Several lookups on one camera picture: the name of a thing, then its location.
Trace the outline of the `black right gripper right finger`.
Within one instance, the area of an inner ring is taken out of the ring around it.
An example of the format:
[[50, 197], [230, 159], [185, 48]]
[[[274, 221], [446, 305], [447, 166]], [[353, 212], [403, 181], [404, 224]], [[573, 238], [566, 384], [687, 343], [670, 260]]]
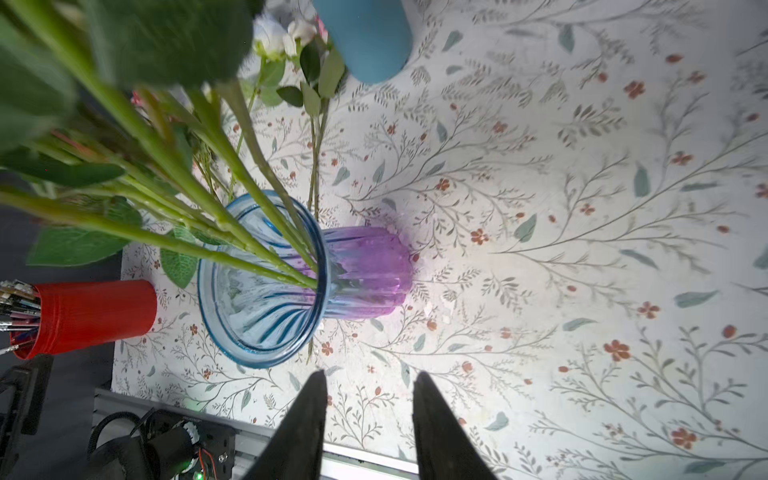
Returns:
[[495, 479], [427, 372], [414, 383], [413, 426], [420, 479]]

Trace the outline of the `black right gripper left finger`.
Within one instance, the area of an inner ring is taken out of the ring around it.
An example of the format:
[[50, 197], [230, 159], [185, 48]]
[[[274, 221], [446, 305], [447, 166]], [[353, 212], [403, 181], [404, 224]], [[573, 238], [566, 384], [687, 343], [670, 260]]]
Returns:
[[327, 380], [312, 373], [266, 448], [242, 479], [319, 479], [327, 411]]

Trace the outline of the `coral pink rose stem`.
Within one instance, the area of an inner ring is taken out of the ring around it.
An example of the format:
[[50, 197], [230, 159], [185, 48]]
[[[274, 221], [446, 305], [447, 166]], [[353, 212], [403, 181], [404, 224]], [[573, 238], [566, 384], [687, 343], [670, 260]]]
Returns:
[[301, 273], [277, 273], [220, 251], [208, 250], [202, 246], [143, 230], [140, 227], [121, 223], [106, 216], [81, 211], [54, 200], [36, 197], [15, 187], [1, 186], [1, 203], [54, 223], [98, 231], [132, 242], [154, 245], [178, 254], [227, 265], [283, 283], [310, 289], [316, 289], [318, 286], [315, 279]]

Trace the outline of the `teal cylindrical vase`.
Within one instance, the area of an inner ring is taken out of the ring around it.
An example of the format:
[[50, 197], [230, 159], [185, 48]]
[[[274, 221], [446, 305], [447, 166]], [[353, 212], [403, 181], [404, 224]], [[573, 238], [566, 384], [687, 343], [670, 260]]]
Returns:
[[359, 82], [385, 82], [406, 65], [413, 36], [401, 0], [316, 0], [313, 6]]

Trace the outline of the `deep pink rose stem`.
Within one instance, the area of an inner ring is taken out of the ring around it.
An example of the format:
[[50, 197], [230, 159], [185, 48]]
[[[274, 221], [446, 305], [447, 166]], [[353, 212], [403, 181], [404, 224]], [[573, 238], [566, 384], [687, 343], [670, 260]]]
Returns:
[[[318, 253], [238, 73], [260, 1], [5, 1], [1, 167], [23, 192], [277, 273]], [[81, 252], [98, 234], [44, 220]]]

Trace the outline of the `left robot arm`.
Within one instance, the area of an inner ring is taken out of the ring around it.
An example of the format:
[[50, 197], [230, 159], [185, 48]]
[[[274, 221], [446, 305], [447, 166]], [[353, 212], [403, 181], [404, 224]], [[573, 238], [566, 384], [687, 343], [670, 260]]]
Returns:
[[[23, 436], [37, 433], [53, 358], [38, 357], [1, 375], [1, 477], [9, 479]], [[93, 428], [85, 479], [231, 479], [237, 430], [170, 410], [115, 412]]]

